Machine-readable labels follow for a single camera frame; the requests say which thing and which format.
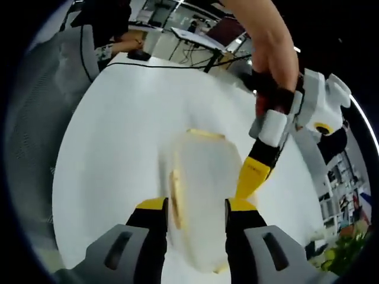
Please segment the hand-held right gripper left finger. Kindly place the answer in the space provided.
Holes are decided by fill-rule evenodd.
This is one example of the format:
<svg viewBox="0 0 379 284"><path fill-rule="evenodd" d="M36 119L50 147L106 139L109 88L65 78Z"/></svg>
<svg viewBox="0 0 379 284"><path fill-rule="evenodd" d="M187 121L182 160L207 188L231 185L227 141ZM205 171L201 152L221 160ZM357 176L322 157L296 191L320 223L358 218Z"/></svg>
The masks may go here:
<svg viewBox="0 0 379 284"><path fill-rule="evenodd" d="M72 269L54 273L56 283L160 283L167 251L168 199L147 199L125 224L115 225L87 249Z"/></svg>

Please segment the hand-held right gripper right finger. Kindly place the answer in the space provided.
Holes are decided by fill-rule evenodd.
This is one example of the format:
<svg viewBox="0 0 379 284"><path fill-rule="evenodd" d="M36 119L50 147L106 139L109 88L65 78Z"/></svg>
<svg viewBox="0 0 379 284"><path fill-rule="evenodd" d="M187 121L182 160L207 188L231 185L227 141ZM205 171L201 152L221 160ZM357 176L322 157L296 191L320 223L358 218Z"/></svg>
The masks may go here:
<svg viewBox="0 0 379 284"><path fill-rule="evenodd" d="M305 249L267 225L245 199L225 200L226 244L232 283L335 283L338 276L307 261Z"/></svg>

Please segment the person's left hand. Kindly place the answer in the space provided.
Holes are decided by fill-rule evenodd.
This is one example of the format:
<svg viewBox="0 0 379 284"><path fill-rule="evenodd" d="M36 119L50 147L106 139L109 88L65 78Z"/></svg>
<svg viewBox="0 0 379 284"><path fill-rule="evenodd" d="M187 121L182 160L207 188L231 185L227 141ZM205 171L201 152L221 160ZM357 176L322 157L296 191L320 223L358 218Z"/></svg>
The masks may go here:
<svg viewBox="0 0 379 284"><path fill-rule="evenodd" d="M299 76L298 56L294 44L256 44L254 49L254 71L271 75L279 87L294 92Z"/></svg>

